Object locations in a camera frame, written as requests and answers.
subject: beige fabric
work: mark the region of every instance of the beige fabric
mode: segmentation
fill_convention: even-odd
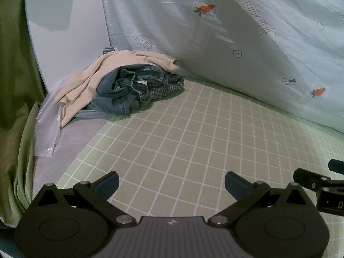
[[[94,61],[86,70],[74,75],[56,95],[55,102],[64,102],[61,110],[61,127],[88,105],[97,95],[101,79],[115,68],[132,64],[157,65],[168,72],[176,72],[176,61],[163,54],[148,51],[111,51]]]

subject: green curtain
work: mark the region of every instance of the green curtain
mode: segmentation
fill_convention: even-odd
[[[45,89],[24,0],[0,0],[0,219],[16,227],[32,200],[34,123]]]

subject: triangular cutout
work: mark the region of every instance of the triangular cutout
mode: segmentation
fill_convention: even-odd
[[[57,204],[58,200],[54,194],[53,191],[47,190],[45,191],[42,199],[38,203],[39,206],[47,206],[47,205],[52,205],[52,204]]]
[[[289,194],[289,197],[286,201],[289,204],[296,204],[296,205],[305,205],[305,201],[302,199],[298,190],[292,190]]]

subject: orange carrot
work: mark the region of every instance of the orange carrot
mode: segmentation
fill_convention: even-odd
[[[309,92],[312,94],[312,97],[314,98],[315,96],[320,96],[322,93],[324,93],[326,88],[318,88],[316,90],[313,89],[313,91]]]
[[[206,5],[206,6],[201,6],[201,7],[197,7],[194,12],[195,13],[198,13],[199,16],[201,16],[201,14],[207,14],[209,12],[211,12],[211,10],[213,8],[215,8],[216,6],[215,5]]]

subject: clothing tag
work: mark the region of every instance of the clothing tag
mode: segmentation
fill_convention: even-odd
[[[139,82],[139,83],[142,83],[142,84],[148,86],[148,85],[147,85],[147,82],[146,82],[145,80],[137,80],[136,82]]]

